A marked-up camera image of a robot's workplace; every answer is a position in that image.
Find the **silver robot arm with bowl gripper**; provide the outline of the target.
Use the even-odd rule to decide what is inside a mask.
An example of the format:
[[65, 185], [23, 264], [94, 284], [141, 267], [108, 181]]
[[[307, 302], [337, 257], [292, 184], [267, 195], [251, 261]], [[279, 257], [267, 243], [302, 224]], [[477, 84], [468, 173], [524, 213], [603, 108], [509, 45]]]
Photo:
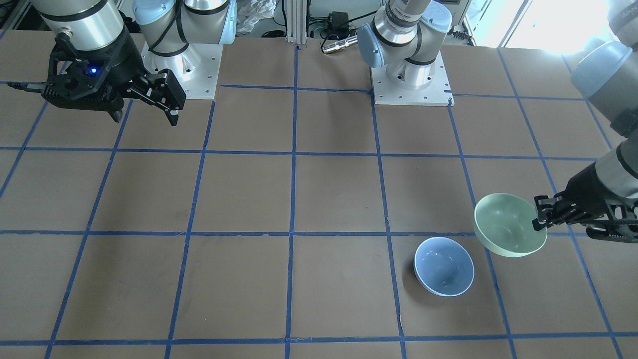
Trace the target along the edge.
[[390, 0], [358, 29], [358, 51], [370, 68], [402, 60], [430, 64], [452, 22], [451, 12], [437, 1]]

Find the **black idle gripper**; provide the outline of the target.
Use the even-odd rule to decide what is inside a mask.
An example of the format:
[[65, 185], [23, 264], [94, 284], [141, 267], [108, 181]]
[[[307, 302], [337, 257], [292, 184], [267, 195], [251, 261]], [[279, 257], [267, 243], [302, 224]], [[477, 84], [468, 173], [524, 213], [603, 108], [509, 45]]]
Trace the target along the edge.
[[16, 90], [38, 93], [61, 109], [107, 112], [121, 122], [123, 97], [136, 98], [162, 110], [169, 124], [178, 123], [186, 93], [171, 70], [147, 73], [127, 30], [97, 50], [79, 50], [64, 33], [57, 34], [45, 82], [8, 82]]

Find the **black gripper holding bowl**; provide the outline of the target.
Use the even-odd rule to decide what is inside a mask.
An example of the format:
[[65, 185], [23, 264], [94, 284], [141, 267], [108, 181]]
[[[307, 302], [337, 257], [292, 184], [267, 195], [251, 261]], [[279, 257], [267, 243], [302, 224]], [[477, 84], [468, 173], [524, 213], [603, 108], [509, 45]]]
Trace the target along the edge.
[[536, 231], [567, 223], [580, 223], [592, 239], [637, 243], [637, 200], [621, 197], [607, 189], [590, 164], [554, 197], [534, 197]]

